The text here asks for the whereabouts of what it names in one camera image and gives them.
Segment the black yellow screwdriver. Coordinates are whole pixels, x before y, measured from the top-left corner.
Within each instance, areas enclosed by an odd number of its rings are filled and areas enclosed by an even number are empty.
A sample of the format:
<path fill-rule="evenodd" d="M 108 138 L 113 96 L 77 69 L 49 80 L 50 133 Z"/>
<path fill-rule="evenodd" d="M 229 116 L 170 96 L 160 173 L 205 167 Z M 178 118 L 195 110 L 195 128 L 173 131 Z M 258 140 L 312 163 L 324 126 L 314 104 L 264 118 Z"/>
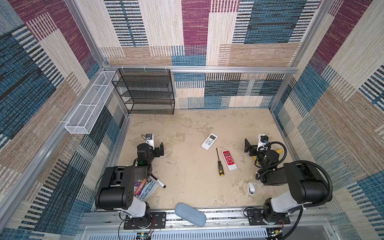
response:
<path fill-rule="evenodd" d="M 220 161 L 220 156 L 219 156 L 219 151 L 218 149 L 216 149 L 217 151 L 217 156 L 218 156 L 218 170 L 219 170 L 219 175 L 222 177 L 225 175 L 224 173 L 224 168 L 223 168 L 223 165 L 222 165 L 222 162 Z"/>

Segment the white remote control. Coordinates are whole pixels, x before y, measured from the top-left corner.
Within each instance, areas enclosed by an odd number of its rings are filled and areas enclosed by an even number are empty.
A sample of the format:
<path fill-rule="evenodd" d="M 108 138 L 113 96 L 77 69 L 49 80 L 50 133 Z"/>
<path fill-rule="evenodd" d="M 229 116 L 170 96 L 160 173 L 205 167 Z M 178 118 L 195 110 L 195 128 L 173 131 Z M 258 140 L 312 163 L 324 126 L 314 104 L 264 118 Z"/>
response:
<path fill-rule="evenodd" d="M 211 133 L 206 138 L 206 140 L 202 143 L 201 147 L 208 151 L 211 148 L 211 146 L 216 142 L 217 139 L 218 139 L 218 136 Z"/>

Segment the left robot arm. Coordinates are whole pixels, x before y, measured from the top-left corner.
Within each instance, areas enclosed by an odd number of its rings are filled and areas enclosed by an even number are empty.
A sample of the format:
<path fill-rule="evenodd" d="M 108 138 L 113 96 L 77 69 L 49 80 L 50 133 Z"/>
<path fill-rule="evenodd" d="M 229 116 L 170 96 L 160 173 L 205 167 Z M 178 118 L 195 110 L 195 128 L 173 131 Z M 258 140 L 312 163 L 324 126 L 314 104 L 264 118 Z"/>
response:
<path fill-rule="evenodd" d="M 131 166 L 106 168 L 97 183 L 95 205 L 97 209 L 118 211 L 125 230 L 164 229 L 166 213 L 152 213 L 147 202 L 141 200 L 143 187 L 149 179 L 165 188 L 166 185 L 152 174 L 154 158 L 164 155 L 164 144 L 159 147 L 143 143 L 137 146 L 138 158 Z"/>

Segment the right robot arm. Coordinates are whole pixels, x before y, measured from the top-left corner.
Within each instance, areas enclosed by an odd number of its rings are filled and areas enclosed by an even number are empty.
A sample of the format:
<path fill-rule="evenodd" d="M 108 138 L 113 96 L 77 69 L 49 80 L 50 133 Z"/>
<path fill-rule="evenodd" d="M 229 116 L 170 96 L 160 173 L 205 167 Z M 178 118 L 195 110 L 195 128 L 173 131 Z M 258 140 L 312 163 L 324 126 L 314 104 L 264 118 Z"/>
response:
<path fill-rule="evenodd" d="M 257 181 L 265 186 L 287 184 L 289 187 L 287 192 L 268 198 L 262 210 L 255 214 L 266 225 L 281 224 L 289 213 L 332 200 L 333 183 L 329 174 L 314 162 L 285 163 L 287 148 L 283 143 L 271 142 L 268 136 L 260 135 L 257 145 L 245 140 L 244 152 L 255 160 Z"/>

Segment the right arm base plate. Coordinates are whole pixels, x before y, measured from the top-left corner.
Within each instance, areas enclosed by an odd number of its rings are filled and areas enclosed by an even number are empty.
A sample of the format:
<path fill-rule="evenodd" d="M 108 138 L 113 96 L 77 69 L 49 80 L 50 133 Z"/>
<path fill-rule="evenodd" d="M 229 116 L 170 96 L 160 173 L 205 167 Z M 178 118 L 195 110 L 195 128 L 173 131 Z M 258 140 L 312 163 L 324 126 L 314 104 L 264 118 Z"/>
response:
<path fill-rule="evenodd" d="M 288 214 L 272 212 L 267 217 L 264 217 L 262 209 L 253 207 L 245 208 L 243 214 L 248 218 L 250 226 L 289 225 L 291 223 Z"/>

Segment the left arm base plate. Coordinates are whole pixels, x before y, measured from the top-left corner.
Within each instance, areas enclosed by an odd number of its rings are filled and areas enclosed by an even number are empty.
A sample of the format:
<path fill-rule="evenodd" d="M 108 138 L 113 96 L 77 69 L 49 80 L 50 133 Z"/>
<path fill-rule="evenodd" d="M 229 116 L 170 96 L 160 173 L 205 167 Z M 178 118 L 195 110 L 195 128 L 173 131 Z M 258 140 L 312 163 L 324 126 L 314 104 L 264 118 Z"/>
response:
<path fill-rule="evenodd" d="M 125 217 L 124 230 L 149 230 L 149 229 L 164 229 L 166 225 L 166 212 L 146 213 L 140 218 Z"/>

